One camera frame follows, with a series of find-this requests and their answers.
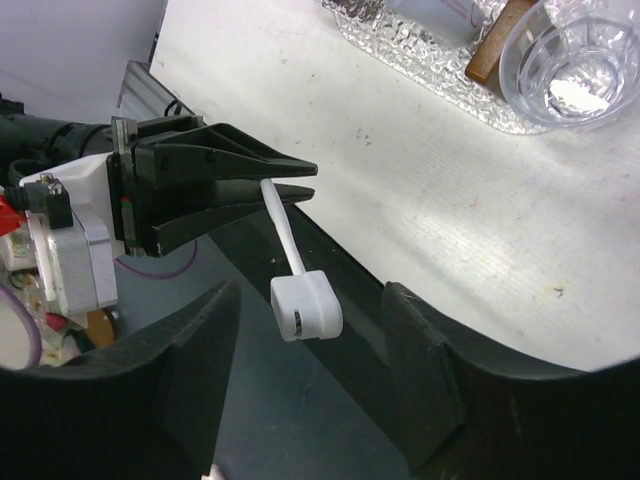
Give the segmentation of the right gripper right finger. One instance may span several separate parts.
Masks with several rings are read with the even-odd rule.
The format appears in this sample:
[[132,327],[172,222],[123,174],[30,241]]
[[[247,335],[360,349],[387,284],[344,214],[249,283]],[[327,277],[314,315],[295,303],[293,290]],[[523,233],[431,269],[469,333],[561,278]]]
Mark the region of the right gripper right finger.
[[401,284],[383,328],[400,445],[419,479],[635,479],[639,363],[593,372],[492,340]]

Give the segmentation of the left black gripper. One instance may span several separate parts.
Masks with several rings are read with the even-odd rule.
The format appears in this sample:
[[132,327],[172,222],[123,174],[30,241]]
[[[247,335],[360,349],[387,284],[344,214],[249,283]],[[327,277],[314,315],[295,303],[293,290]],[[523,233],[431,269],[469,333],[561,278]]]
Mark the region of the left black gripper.
[[316,164],[198,116],[115,118],[107,161],[117,240],[129,255],[164,257],[266,208],[258,182],[315,176]]

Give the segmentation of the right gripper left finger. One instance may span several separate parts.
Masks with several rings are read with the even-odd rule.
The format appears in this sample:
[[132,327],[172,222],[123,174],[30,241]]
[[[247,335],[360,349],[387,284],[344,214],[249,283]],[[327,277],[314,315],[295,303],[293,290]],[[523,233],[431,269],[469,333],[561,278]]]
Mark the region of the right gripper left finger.
[[59,367],[1,372],[5,479],[199,479],[210,473],[240,320],[223,282]]

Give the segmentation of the white toothbrush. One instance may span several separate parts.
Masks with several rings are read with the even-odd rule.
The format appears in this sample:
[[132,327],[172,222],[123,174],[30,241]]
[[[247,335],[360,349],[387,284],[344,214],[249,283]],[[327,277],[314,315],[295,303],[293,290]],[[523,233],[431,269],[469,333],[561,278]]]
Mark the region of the white toothbrush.
[[339,337],[343,330],[343,312],[327,275],[322,270],[306,269],[273,181],[264,179],[260,186],[291,269],[290,275],[270,281],[270,303],[281,337],[287,342]]

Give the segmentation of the white red-capped toothpaste tube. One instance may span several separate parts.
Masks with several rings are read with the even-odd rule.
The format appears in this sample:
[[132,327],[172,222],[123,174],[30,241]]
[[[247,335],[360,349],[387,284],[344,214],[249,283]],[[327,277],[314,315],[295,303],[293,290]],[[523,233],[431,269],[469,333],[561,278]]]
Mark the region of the white red-capped toothpaste tube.
[[475,40],[486,19],[472,0],[389,0],[384,4],[391,12],[416,22],[454,47]]

